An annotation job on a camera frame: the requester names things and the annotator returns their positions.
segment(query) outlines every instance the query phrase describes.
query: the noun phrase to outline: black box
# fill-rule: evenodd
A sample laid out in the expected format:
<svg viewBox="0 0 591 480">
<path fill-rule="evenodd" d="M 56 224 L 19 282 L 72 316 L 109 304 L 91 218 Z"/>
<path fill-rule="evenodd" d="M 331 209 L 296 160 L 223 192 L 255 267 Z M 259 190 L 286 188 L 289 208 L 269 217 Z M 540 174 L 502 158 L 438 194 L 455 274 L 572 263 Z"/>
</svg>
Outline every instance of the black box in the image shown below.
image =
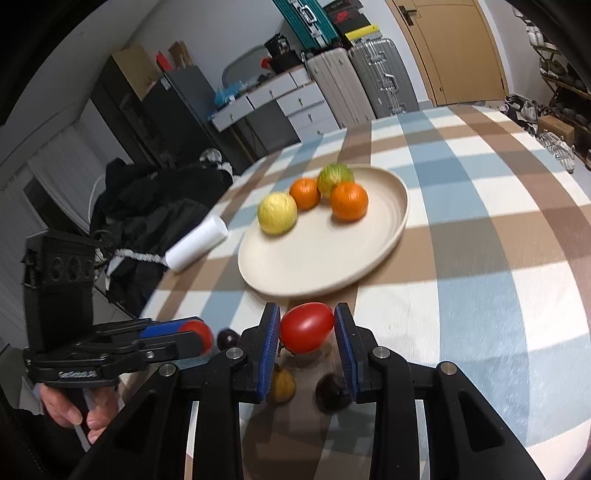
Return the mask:
<svg viewBox="0 0 591 480">
<path fill-rule="evenodd" d="M 48 352 L 88 335 L 100 242 L 46 230 L 29 236 L 25 246 L 22 284 L 31 352 Z"/>
</svg>

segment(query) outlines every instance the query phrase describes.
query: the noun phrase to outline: luggage handle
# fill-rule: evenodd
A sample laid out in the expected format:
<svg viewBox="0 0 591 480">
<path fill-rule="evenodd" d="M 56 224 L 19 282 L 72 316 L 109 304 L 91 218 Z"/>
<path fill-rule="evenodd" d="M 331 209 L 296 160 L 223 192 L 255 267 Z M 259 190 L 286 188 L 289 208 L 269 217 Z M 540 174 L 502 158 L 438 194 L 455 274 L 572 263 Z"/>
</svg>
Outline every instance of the luggage handle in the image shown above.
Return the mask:
<svg viewBox="0 0 591 480">
<path fill-rule="evenodd" d="M 316 15 L 314 15 L 314 12 L 312 11 L 312 9 L 310 8 L 309 5 L 304 5 L 300 9 L 300 14 L 301 14 L 302 18 L 306 22 L 308 22 L 310 25 L 312 25 L 312 23 L 316 23 L 318 21 L 318 19 L 316 18 Z"/>
</svg>

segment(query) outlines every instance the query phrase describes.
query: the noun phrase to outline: teal suitcase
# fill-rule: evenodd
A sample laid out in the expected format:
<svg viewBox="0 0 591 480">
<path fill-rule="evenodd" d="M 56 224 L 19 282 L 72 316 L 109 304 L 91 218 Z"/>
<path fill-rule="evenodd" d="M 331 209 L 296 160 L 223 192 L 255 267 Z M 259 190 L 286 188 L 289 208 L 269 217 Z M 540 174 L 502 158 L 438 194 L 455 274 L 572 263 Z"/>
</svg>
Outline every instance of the teal suitcase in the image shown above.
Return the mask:
<svg viewBox="0 0 591 480">
<path fill-rule="evenodd" d="M 316 0 L 273 0 L 305 50 L 323 50 L 340 36 Z"/>
</svg>

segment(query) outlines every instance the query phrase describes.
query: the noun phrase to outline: cherry tomato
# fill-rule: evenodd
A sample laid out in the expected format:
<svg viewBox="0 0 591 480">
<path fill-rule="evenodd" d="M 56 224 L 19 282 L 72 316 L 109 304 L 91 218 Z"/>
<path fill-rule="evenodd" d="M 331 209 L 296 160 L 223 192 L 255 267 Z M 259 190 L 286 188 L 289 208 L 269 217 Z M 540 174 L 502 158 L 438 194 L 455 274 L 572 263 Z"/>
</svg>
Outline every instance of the cherry tomato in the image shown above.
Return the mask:
<svg viewBox="0 0 591 480">
<path fill-rule="evenodd" d="M 203 342 L 203 352 L 207 353 L 213 345 L 213 333 L 211 329 L 201 320 L 187 320 L 177 330 L 177 332 L 195 332 L 201 337 Z"/>
<path fill-rule="evenodd" d="M 309 353 L 326 341 L 334 326 L 335 316 L 328 305 L 304 303 L 291 309 L 281 319 L 281 343 L 291 353 Z"/>
</svg>

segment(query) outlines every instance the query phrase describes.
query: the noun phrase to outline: black cabinet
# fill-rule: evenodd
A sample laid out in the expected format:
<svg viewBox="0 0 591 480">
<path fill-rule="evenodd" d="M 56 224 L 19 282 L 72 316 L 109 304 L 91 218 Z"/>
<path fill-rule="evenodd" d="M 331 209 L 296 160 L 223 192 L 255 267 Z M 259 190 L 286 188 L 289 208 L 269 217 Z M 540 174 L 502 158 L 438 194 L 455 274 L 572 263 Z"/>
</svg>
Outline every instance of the black cabinet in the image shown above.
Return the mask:
<svg viewBox="0 0 591 480">
<path fill-rule="evenodd" d="M 218 132 L 209 121 L 214 91 L 198 67 L 164 73 L 142 105 L 178 166 L 198 160 L 207 148 L 217 148 L 237 174 L 251 164 L 232 134 Z"/>
<path fill-rule="evenodd" d="M 198 67 L 173 70 L 156 81 L 148 71 L 139 87 L 138 72 L 144 73 L 137 61 L 111 56 L 90 96 L 134 163 L 181 167 L 216 148 L 235 174 L 251 165 L 232 134 L 218 132 L 209 122 L 215 93 Z"/>
</svg>

